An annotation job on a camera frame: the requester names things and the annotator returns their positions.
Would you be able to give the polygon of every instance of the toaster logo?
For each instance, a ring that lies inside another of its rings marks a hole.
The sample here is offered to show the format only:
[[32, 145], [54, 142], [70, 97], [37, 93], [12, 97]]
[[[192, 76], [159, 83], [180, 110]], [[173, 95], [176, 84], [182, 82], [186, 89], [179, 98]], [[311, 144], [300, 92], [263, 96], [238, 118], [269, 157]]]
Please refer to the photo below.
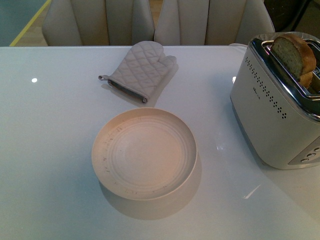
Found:
[[253, 91], [255, 92], [256, 96], [258, 97], [258, 99], [260, 99], [259, 94], [257, 93], [257, 89], [255, 87], [253, 87]]

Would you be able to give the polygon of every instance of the bread slice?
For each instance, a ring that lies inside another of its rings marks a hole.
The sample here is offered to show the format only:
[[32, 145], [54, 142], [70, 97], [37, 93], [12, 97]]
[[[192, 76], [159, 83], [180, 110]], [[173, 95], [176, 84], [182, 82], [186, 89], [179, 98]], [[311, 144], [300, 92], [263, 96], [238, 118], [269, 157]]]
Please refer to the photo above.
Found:
[[302, 38], [292, 33], [282, 34], [274, 40], [271, 52], [301, 85], [309, 87], [317, 61]]
[[299, 83], [302, 86], [304, 86], [306, 89], [308, 89], [310, 87], [312, 78], [313, 78], [313, 73], [312, 73], [312, 71], [310, 71], [310, 72], [300, 76]]

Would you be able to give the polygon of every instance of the chair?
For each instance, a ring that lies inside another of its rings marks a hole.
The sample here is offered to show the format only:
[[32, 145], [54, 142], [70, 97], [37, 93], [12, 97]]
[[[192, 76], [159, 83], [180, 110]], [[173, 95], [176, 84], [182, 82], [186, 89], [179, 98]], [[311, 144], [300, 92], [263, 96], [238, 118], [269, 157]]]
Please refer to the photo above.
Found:
[[275, 29], [262, 0], [164, 0], [154, 40], [162, 45], [247, 45]]
[[131, 46], [155, 25], [148, 0], [52, 0], [42, 33], [49, 46]]

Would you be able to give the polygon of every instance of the toaster button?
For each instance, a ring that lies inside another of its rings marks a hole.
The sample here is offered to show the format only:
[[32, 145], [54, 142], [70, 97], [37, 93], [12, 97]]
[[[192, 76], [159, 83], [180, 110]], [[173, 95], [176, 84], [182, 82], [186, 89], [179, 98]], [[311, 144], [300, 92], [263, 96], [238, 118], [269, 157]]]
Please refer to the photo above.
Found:
[[312, 158], [312, 157], [314, 157], [316, 154], [315, 153], [309, 153], [308, 155], [307, 155], [307, 157], [308, 158]]

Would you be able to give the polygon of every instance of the yellow stripe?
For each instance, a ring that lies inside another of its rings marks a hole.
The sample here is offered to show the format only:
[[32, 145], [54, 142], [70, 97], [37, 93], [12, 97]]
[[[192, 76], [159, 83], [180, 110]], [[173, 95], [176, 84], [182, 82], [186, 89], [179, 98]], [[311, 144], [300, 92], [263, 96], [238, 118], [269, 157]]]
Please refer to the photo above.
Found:
[[14, 47], [17, 42], [22, 38], [22, 36], [28, 31], [30, 26], [35, 22], [35, 20], [39, 17], [39, 15], [44, 11], [44, 9], [48, 6], [48, 4], [51, 2], [51, 0], [47, 0], [42, 7], [39, 9], [39, 11], [36, 12], [36, 14], [31, 18], [31, 20], [28, 22], [28, 24], [22, 29], [22, 31], [16, 36], [16, 38], [13, 40], [13, 42], [9, 45], [10, 47]]

